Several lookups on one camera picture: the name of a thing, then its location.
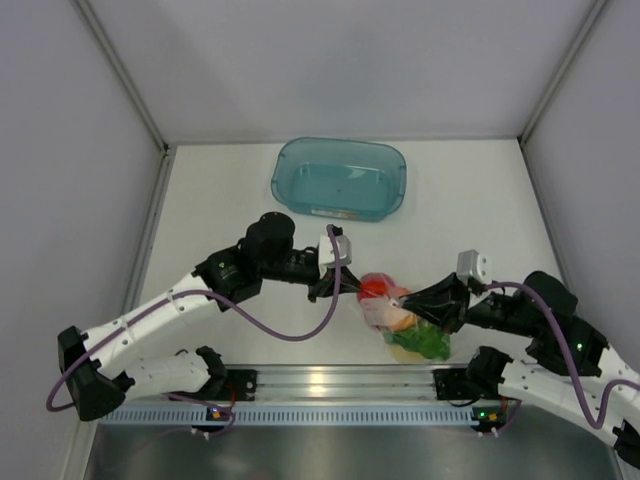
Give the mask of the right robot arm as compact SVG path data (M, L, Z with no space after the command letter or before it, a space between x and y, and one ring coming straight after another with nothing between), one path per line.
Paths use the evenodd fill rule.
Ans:
M576 296L556 278L535 271L521 283L484 284L452 274L399 304L446 333L472 326L527 339L521 353L479 346L465 368L471 392L532 404L638 467L639 374L577 315Z

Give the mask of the clear zip top bag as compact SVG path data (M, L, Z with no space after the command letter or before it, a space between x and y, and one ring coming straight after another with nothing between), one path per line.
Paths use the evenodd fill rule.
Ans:
M451 358L450 336L430 322L400 307L410 291L384 273L360 279L356 294L366 324L377 331L391 356L400 364L441 363Z

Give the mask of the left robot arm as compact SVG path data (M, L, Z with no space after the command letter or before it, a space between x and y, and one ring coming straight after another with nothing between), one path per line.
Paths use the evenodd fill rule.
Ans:
M202 402L225 390L228 371L210 347L181 350L164 358L149 358L148 347L206 318L211 306L232 310L269 336L303 342L329 323L342 294L355 293L358 279L349 271L352 246L343 230L328 225L317 245L294 246L295 223L287 215L269 212L251 224L236 245L209 255L177 284L155 299L103 325L82 330L70 326L57 336L61 377L46 400L61 388L71 397L68 407L83 422L101 419L122 404L153 395ZM320 324L305 334L284 334L240 308L257 296L264 281L304 285L314 302L331 303Z

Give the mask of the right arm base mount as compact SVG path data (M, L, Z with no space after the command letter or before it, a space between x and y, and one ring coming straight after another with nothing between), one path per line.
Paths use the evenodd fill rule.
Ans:
M466 377L464 368L437 369L433 371L436 397L458 408L473 405L480 399L475 387Z

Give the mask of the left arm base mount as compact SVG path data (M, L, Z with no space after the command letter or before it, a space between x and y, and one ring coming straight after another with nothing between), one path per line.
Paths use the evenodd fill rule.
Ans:
M257 389L258 372L253 369L231 368L217 395L219 401L253 402Z

